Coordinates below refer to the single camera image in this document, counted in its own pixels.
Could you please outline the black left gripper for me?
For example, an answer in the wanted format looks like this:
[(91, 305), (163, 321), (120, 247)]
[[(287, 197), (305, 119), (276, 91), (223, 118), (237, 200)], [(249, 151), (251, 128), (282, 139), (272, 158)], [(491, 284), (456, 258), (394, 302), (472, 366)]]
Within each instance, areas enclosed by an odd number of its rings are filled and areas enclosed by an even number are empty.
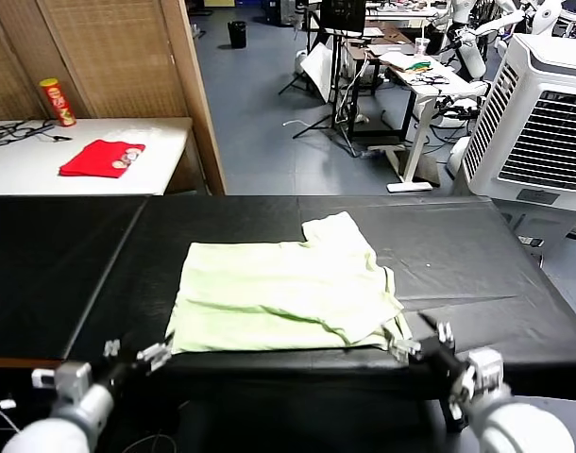
[[(171, 331), (161, 343), (155, 343), (139, 351), (136, 362), (116, 361), (106, 364), (96, 378), (110, 394), (120, 394), (124, 386), (143, 372), (152, 374), (162, 368), (172, 357), (175, 332)], [(104, 357), (117, 357), (121, 349), (119, 339), (104, 344)]]

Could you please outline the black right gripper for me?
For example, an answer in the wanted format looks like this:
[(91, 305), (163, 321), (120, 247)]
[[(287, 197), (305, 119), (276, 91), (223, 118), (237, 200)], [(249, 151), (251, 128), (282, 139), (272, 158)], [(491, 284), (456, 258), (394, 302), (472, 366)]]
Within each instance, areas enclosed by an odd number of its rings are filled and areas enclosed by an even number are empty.
[(396, 361), (428, 365), (436, 379), (449, 391), (467, 369), (467, 363), (458, 359), (451, 350), (453, 348), (451, 324), (439, 321), (428, 313), (419, 313), (418, 316), (434, 330), (438, 342), (444, 346), (421, 349), (420, 342), (399, 339), (385, 330), (387, 351)]

